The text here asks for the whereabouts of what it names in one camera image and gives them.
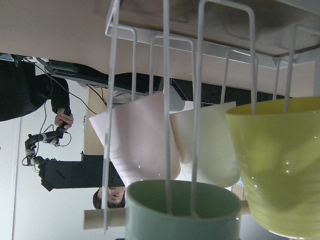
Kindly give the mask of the operator hand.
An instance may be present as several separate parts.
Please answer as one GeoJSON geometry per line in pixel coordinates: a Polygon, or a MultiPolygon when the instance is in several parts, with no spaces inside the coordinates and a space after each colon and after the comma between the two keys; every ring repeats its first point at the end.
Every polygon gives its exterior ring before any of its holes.
{"type": "Polygon", "coordinates": [[[74,117],[72,113],[70,113],[70,115],[64,114],[64,111],[65,111],[64,108],[58,109],[56,116],[54,118],[54,124],[57,127],[61,127],[62,125],[64,125],[64,129],[68,130],[69,128],[72,127],[74,123],[74,117]]]}

